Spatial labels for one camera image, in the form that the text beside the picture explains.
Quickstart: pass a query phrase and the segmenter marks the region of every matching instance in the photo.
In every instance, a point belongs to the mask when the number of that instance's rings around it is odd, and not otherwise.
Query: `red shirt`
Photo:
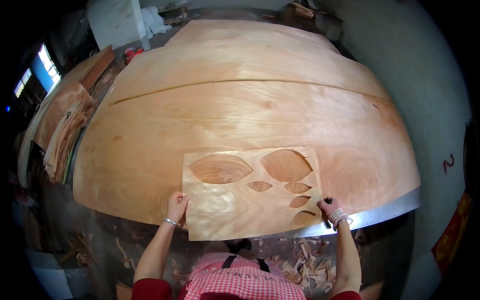
[[[177,300],[183,300],[187,294],[187,285],[184,285],[179,293]],[[171,300],[172,287],[162,279],[145,278],[135,282],[132,289],[132,300]],[[205,293],[201,300],[242,300],[242,298],[226,293]],[[332,300],[361,300],[360,295],[353,291],[343,292]]]

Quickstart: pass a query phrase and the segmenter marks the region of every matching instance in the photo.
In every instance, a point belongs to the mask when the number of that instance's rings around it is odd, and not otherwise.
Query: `floor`
[[[149,40],[151,47],[163,46],[179,29],[180,27],[174,27],[164,35],[154,36]],[[116,74],[125,66],[121,59],[125,49],[138,47],[139,43],[131,43],[115,50],[118,59],[99,79],[92,93],[94,97],[101,98]],[[33,168],[37,165],[42,169],[40,157],[34,155],[31,164]],[[132,263],[125,264],[125,257],[117,241],[124,249],[126,257],[137,265],[157,226],[105,215],[83,207],[74,201],[69,185],[52,185],[42,176],[38,178],[35,186],[40,203],[38,218],[39,222],[44,224],[49,250],[65,253],[70,248],[70,239],[78,234],[88,237],[93,252],[93,255],[87,256],[91,264],[93,295],[97,299],[116,299],[117,282],[132,286],[134,269]],[[383,298],[400,298],[413,249],[414,219],[415,213],[411,212],[362,229],[365,238],[356,240],[362,264],[362,288],[385,280]],[[321,239],[329,244],[318,258],[331,260],[336,264],[336,235],[324,236]],[[164,273],[164,279],[172,285],[174,297],[180,289],[180,281],[174,277],[173,260],[180,266],[180,271],[188,272],[202,256],[206,244],[207,242],[190,242],[186,232],[175,231]],[[265,239],[262,245],[259,240],[252,240],[252,245],[252,252],[258,257],[268,258],[278,254],[281,259],[288,260],[291,264],[295,264],[295,254],[300,250],[298,240],[293,239]],[[326,299],[326,294],[321,289],[305,292],[313,299]]]

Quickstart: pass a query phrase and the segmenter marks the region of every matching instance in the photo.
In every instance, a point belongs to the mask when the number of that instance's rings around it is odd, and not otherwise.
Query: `striped glove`
[[[340,221],[349,221],[351,224],[353,221],[343,210],[343,206],[340,203],[340,200],[335,198],[325,198],[317,203],[317,206],[323,209],[328,217],[328,220],[333,224],[335,229]]]

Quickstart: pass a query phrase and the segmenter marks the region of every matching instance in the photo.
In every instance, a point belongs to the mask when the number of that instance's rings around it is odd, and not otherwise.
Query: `checkered apron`
[[[229,268],[222,264],[227,252],[204,255],[190,274],[185,300],[199,300],[204,293],[228,293],[251,300],[305,300],[303,291],[289,282],[280,269],[266,262],[269,272],[260,270],[256,261],[237,256]]]

